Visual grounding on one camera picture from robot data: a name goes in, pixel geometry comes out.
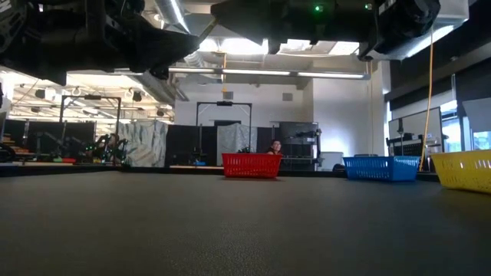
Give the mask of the large rectangular silver duct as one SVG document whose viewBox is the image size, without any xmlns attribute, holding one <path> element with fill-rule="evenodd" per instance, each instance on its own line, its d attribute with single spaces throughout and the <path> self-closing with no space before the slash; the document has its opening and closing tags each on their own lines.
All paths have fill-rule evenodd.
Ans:
<svg viewBox="0 0 491 276">
<path fill-rule="evenodd" d="M 468 0 L 376 0 L 374 24 L 360 44 L 362 61 L 411 58 L 470 17 Z"/>
</svg>

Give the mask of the black table frame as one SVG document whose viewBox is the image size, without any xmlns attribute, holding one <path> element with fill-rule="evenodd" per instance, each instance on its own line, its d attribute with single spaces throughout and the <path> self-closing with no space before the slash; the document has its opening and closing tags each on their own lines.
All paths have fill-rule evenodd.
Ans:
<svg viewBox="0 0 491 276">
<path fill-rule="evenodd" d="M 211 169 L 200 168 L 153 168 L 153 167 L 131 167 L 131 166 L 95 166 L 74 165 L 59 166 L 60 164 L 49 163 L 48 166 L 21 166 L 11 163 L 0 163 L 0 178 L 14 176 L 46 176 L 75 173 L 157 173 L 157 174 L 184 174 L 184 175 L 214 175 L 224 176 L 223 169 L 213 167 Z M 279 171 L 278 176 L 284 177 L 306 177 L 306 178 L 347 178 L 345 172 L 309 172 L 309 171 Z M 436 173 L 418 172 L 416 180 L 426 182 L 438 182 Z"/>
</svg>

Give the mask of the black equipment cabinet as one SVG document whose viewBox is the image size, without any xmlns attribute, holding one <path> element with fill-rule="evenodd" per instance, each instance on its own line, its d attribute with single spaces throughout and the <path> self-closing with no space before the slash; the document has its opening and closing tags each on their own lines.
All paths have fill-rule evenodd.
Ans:
<svg viewBox="0 0 491 276">
<path fill-rule="evenodd" d="M 321 130 L 314 122 L 280 122 L 281 171 L 314 172 L 319 164 Z"/>
</svg>

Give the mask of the round silver duct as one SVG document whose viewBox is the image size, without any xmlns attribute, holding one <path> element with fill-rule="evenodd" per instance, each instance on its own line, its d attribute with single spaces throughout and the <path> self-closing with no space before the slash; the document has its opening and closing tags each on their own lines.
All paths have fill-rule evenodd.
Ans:
<svg viewBox="0 0 491 276">
<path fill-rule="evenodd" d="M 163 27 L 174 27 L 185 34 L 190 34 L 180 0 L 154 0 L 154 2 Z"/>
</svg>

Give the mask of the black table mat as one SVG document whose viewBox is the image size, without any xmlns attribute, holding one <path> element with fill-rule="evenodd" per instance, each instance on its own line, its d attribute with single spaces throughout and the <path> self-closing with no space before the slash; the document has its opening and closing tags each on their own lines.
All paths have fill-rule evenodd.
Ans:
<svg viewBox="0 0 491 276">
<path fill-rule="evenodd" d="M 431 182 L 0 179 L 0 276 L 491 276 L 491 195 Z"/>
</svg>

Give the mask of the grey whiteboard panel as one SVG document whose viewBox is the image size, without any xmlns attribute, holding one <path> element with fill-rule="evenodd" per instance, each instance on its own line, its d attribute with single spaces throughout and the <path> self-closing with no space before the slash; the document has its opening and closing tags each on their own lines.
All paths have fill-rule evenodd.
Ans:
<svg viewBox="0 0 491 276">
<path fill-rule="evenodd" d="M 443 152 L 443 131 L 440 108 L 414 113 L 388 123 L 386 139 L 390 156 L 419 156 L 423 150 L 423 136 L 427 135 L 426 155 Z"/>
</svg>

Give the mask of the white bin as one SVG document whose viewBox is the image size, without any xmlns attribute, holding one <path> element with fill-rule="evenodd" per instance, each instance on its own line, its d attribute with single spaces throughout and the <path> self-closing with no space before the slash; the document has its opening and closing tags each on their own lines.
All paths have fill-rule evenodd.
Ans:
<svg viewBox="0 0 491 276">
<path fill-rule="evenodd" d="M 337 164 L 343 165 L 344 154 L 342 152 L 321 152 L 318 164 L 320 171 L 332 171 Z"/>
</svg>

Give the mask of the black gantry frame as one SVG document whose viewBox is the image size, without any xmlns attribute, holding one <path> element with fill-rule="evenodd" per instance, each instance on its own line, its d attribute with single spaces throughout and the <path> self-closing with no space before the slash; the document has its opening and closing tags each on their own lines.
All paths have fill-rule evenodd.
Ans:
<svg viewBox="0 0 491 276">
<path fill-rule="evenodd" d="M 117 136 L 119 135 L 120 112 L 121 112 L 121 104 L 122 104 L 121 97 L 107 97 L 107 96 L 93 95 L 93 94 L 87 94 L 84 96 L 62 95 L 61 96 L 61 107 L 60 107 L 60 113 L 59 113 L 59 123 L 64 122 L 64 110 L 71 105 L 70 103 L 68 103 L 67 105 L 65 104 L 65 100 L 68 98 L 71 98 L 71 99 L 83 98 L 84 100 L 115 100 L 115 101 L 117 101 L 117 118 L 116 118 L 116 123 L 115 123 L 115 134 Z"/>
<path fill-rule="evenodd" d="M 247 106 L 249 107 L 249 150 L 252 149 L 252 103 L 237 103 L 227 100 L 221 100 L 216 102 L 206 102 L 206 101 L 198 101 L 196 102 L 196 112 L 195 112 L 195 126 L 199 126 L 199 107 L 204 105 L 214 105 L 217 107 L 232 107 L 234 105 L 238 106 Z"/>
</svg>

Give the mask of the blue plastic basket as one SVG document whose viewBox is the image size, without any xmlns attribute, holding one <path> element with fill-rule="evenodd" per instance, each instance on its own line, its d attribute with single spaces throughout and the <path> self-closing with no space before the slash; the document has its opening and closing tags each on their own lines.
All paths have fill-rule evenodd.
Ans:
<svg viewBox="0 0 491 276">
<path fill-rule="evenodd" d="M 344 157 L 349 179 L 387 182 L 412 182 L 420 164 L 418 156 L 354 156 Z"/>
</svg>

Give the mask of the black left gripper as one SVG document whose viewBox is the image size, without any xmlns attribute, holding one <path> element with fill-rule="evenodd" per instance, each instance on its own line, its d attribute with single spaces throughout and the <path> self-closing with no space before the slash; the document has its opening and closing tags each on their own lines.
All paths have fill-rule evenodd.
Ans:
<svg viewBox="0 0 491 276">
<path fill-rule="evenodd" d="M 199 48 L 199 38 L 155 28 L 141 14 L 145 0 L 63 0 L 73 34 L 63 71 L 149 71 L 169 79 L 169 66 Z"/>
</svg>

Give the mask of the red plastic basket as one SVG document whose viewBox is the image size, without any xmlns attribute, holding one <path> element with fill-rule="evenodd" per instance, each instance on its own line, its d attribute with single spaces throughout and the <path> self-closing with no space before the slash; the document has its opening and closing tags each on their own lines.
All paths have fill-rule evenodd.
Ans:
<svg viewBox="0 0 491 276">
<path fill-rule="evenodd" d="M 267 153 L 223 153 L 224 176 L 229 178 L 274 179 L 279 172 L 282 155 Z"/>
</svg>

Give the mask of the blue white patterned curtain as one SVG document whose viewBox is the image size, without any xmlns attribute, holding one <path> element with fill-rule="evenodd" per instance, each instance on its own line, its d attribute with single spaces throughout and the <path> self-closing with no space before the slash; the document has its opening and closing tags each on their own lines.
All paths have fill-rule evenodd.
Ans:
<svg viewBox="0 0 491 276">
<path fill-rule="evenodd" d="M 119 123 L 118 135 L 128 141 L 127 163 L 132 167 L 164 167 L 168 125 L 157 120 Z"/>
</svg>

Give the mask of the long ceiling light strip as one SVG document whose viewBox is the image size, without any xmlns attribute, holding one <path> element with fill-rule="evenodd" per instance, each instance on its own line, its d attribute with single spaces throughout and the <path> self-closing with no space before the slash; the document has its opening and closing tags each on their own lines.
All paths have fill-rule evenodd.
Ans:
<svg viewBox="0 0 491 276">
<path fill-rule="evenodd" d="M 204 67 L 170 67 L 170 73 L 176 74 L 236 74 L 276 77 L 310 77 L 325 79 L 367 80 L 368 74 L 335 73 L 335 72 L 309 72 L 309 71 L 275 71 L 263 69 L 229 69 Z"/>
</svg>

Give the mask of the yellow plastic basket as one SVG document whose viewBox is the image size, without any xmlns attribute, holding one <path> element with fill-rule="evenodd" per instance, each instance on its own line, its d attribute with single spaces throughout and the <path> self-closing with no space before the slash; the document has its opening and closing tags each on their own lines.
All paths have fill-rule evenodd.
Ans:
<svg viewBox="0 0 491 276">
<path fill-rule="evenodd" d="M 491 194 L 491 149 L 434 153 L 431 159 L 443 187 Z"/>
</svg>

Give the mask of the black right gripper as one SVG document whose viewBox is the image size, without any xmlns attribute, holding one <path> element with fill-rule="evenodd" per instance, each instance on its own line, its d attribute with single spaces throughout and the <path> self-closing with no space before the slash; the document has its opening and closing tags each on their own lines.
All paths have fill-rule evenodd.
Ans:
<svg viewBox="0 0 491 276">
<path fill-rule="evenodd" d="M 283 41 L 334 40 L 337 0 L 224 0 L 211 5 L 220 25 L 277 54 Z"/>
</svg>

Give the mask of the black partition panel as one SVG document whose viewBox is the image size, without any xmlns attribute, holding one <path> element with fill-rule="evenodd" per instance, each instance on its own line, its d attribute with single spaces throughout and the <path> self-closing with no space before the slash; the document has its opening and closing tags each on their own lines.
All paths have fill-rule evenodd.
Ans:
<svg viewBox="0 0 491 276">
<path fill-rule="evenodd" d="M 15 152 L 18 161 L 76 163 L 96 137 L 94 122 L 6 120 L 0 143 Z"/>
<path fill-rule="evenodd" d="M 166 135 L 165 167 L 217 165 L 217 127 L 170 125 Z"/>
</svg>

